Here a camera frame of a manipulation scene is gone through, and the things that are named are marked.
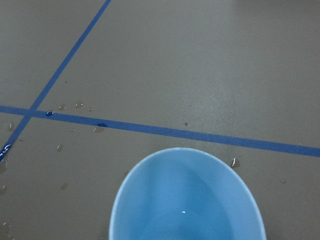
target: light blue plastic cup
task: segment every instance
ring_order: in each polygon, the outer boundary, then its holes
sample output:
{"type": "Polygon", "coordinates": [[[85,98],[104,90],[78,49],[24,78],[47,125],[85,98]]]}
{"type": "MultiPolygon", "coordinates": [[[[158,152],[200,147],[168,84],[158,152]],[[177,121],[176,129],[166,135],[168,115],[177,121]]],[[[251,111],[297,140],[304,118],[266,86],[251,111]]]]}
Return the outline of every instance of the light blue plastic cup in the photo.
{"type": "Polygon", "coordinates": [[[258,206],[218,158],[169,148],[139,162],[123,181],[109,240],[266,240],[258,206]]]}

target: blue line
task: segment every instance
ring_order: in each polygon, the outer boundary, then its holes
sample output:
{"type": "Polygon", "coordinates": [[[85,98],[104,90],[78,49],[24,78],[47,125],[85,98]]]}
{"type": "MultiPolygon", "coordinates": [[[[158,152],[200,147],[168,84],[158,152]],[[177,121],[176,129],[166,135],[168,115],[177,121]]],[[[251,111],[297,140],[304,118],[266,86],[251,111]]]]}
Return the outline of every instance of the blue line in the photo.
{"type": "Polygon", "coordinates": [[[25,115],[27,112],[28,112],[28,109],[25,109],[25,108],[0,105],[0,113],[25,115]]]}
{"type": "Polygon", "coordinates": [[[233,145],[233,146],[239,146],[239,147],[268,150],[268,151],[275,151],[275,152],[282,152],[282,153],[289,153],[289,154],[320,157],[320,148],[309,147],[309,146],[300,146],[300,145],[285,144],[285,143],[279,143],[279,142],[254,140],[249,138],[179,130],[179,129],[173,129],[173,128],[142,125],[142,124],[136,124],[136,123],[113,121],[113,120],[106,120],[106,119],[99,119],[99,118],[92,118],[92,117],[85,117],[85,116],[75,116],[75,115],[68,115],[68,114],[61,114],[61,113],[55,113],[48,117],[46,116],[45,111],[34,111],[32,116],[36,118],[41,118],[41,119],[50,119],[50,120],[63,121],[63,122],[75,123],[75,124],[103,126],[111,129],[127,130],[127,131],[139,132],[139,133],[155,134],[155,135],[162,135],[162,136],[176,137],[176,138],[190,139],[190,140],[198,140],[198,141],[204,141],[204,142],[210,142],[210,143],[226,144],[226,145],[233,145]]]}
{"type": "Polygon", "coordinates": [[[82,35],[79,37],[79,39],[76,41],[76,43],[74,44],[74,46],[72,47],[70,52],[67,54],[67,56],[65,57],[63,62],[60,64],[60,66],[54,72],[54,74],[50,78],[49,82],[45,85],[45,87],[43,88],[43,90],[41,91],[39,96],[35,99],[35,101],[33,102],[33,104],[31,105],[31,107],[29,108],[28,111],[24,111],[24,110],[19,109],[19,108],[9,109],[8,107],[2,106],[3,112],[7,111],[8,113],[12,113],[12,114],[18,114],[18,113],[22,113],[23,112],[24,117],[21,120],[21,122],[18,124],[16,129],[13,131],[13,133],[11,134],[10,138],[8,139],[7,143],[4,145],[2,150],[0,150],[0,162],[3,160],[3,158],[5,157],[5,155],[7,154],[7,152],[9,151],[11,146],[13,145],[13,143],[15,142],[15,140],[19,137],[19,135],[25,129],[25,127],[28,124],[30,118],[32,117],[32,114],[34,113],[35,110],[38,109],[40,104],[43,102],[43,100],[45,99],[45,97],[47,96],[47,94],[49,93],[49,91],[51,90],[51,88],[54,86],[54,84],[56,83],[57,79],[61,75],[61,73],[64,71],[64,69],[66,68],[66,66],[68,65],[68,63],[72,59],[72,57],[75,55],[75,53],[77,52],[77,50],[79,49],[79,47],[81,46],[83,41],[86,39],[86,37],[88,36],[88,34],[92,30],[92,28],[95,26],[95,24],[97,23],[97,21],[99,20],[101,15],[104,13],[106,8],[108,7],[110,1],[111,0],[106,0],[104,2],[102,7],[96,13],[96,15],[94,16],[94,18],[92,19],[90,24],[87,26],[87,28],[84,30],[82,35]]]}

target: blue container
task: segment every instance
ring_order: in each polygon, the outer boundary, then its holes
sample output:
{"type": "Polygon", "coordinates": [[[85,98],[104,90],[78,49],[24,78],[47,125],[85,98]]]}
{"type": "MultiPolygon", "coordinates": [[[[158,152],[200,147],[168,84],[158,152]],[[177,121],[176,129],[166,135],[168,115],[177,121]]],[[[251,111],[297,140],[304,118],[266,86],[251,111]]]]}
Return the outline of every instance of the blue container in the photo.
{"type": "Polygon", "coordinates": [[[123,181],[109,240],[266,240],[258,206],[218,158],[169,148],[139,162],[123,181]]]}

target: gray surface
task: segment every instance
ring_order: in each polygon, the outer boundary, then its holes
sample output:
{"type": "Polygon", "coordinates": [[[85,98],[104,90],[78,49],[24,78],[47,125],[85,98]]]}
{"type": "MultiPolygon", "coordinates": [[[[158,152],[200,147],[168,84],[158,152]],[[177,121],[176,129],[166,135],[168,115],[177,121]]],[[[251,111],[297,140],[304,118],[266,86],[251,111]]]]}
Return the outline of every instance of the gray surface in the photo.
{"type": "MultiPolygon", "coordinates": [[[[102,2],[0,3],[0,105],[32,104],[102,2]]],[[[113,0],[40,109],[319,148],[319,12],[319,1],[113,0]]],[[[0,113],[0,143],[20,119],[0,113]]],[[[268,240],[320,238],[319,158],[93,130],[31,119],[0,174],[0,224],[16,240],[108,239],[125,173],[171,147],[240,160],[268,240]]]]}

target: blue cup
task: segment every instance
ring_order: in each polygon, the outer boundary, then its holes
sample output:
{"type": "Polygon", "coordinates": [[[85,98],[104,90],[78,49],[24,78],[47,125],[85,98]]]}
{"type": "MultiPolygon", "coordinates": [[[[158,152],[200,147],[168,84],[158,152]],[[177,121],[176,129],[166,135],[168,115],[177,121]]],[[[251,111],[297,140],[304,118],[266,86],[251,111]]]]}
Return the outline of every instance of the blue cup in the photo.
{"type": "Polygon", "coordinates": [[[218,158],[169,148],[139,162],[123,181],[109,240],[266,240],[258,206],[218,158]]]}

